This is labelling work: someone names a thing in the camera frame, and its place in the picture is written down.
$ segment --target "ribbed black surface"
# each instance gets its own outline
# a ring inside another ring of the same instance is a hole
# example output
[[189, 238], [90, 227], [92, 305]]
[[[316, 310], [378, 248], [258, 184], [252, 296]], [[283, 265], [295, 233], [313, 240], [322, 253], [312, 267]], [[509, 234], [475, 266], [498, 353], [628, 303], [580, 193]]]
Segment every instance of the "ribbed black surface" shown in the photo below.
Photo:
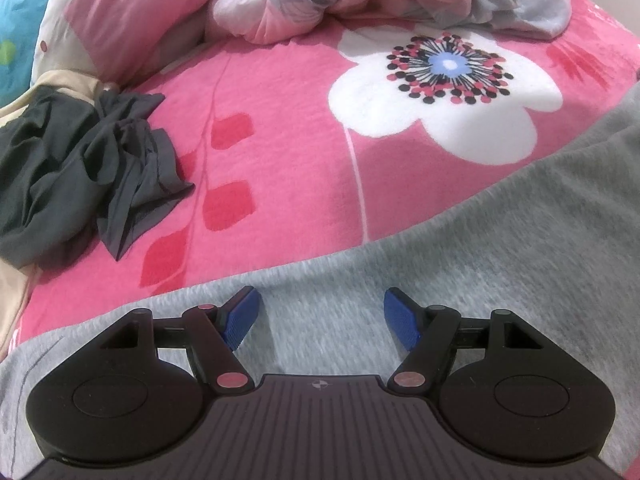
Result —
[[185, 442], [116, 470], [47, 460], [31, 480], [613, 480], [596, 459], [554, 468], [493, 462], [449, 436], [421, 399], [376, 377], [267, 376], [213, 403]]

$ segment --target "pillow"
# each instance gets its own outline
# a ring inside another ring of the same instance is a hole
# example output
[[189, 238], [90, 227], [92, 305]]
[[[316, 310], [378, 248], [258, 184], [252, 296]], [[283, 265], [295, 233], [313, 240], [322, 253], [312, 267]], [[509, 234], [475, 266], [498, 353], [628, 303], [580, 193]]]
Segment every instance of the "pillow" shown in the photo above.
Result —
[[0, 107], [29, 88], [33, 53], [49, 0], [0, 0]]

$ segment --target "crumpled dark gray clothing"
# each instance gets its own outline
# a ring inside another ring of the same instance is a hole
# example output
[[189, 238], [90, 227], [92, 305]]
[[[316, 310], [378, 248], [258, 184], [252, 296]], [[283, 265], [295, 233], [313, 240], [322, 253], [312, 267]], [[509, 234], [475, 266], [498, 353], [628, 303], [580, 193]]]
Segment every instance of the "crumpled dark gray clothing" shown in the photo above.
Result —
[[0, 257], [67, 266], [97, 229], [118, 260], [158, 224], [193, 187], [166, 132], [146, 121], [163, 100], [105, 91], [94, 107], [38, 88], [0, 128]]

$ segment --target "flower center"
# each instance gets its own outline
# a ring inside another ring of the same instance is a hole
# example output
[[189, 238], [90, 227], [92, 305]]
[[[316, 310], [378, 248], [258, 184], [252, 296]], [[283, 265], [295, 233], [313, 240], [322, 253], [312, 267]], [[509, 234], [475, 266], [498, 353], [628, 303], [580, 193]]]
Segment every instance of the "flower center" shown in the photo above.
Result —
[[506, 60], [473, 48], [460, 36], [443, 32], [439, 38], [414, 36], [411, 43], [394, 47], [387, 69], [389, 81], [403, 79], [399, 91], [411, 98], [433, 104], [450, 95], [454, 104], [476, 104], [478, 99], [490, 103], [498, 95], [510, 95], [506, 80], [513, 75], [498, 63]]

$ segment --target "white flower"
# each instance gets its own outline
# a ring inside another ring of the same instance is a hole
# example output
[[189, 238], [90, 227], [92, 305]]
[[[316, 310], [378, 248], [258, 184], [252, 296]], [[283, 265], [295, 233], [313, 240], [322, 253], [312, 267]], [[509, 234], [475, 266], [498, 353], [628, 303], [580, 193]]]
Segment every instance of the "white flower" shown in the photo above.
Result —
[[562, 106], [544, 70], [489, 34], [366, 27], [345, 30], [338, 51], [357, 66], [333, 84], [329, 107], [345, 128], [367, 137], [398, 134], [420, 120], [455, 156], [511, 164], [528, 157], [538, 140], [526, 108]]

